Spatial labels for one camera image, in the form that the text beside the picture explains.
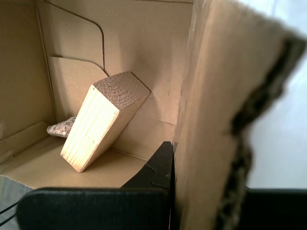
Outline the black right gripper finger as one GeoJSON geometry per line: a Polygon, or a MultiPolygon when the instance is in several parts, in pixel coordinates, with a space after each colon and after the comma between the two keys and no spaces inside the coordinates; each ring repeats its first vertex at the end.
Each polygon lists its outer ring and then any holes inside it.
{"type": "Polygon", "coordinates": [[[241,230],[305,230],[306,189],[251,189],[242,208],[241,230]]]}
{"type": "Polygon", "coordinates": [[[166,230],[173,146],[165,141],[120,188],[42,188],[18,203],[22,230],[166,230]]]}

